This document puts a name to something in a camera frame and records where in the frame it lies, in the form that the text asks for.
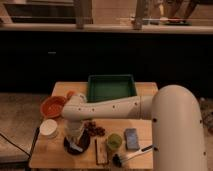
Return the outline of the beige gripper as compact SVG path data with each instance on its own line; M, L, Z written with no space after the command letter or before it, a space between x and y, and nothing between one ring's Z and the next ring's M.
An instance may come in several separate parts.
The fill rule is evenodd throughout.
M84 124L82 121L66 121L65 137L69 142L78 143L84 132Z

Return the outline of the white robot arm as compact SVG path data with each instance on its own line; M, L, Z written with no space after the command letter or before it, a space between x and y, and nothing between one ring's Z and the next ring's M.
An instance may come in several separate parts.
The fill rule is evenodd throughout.
M183 86L164 86L149 99L132 96L94 103L76 93L63 107L62 116L70 122L148 119L152 144L121 156L121 163L152 152L153 171L208 171L200 106L193 93Z

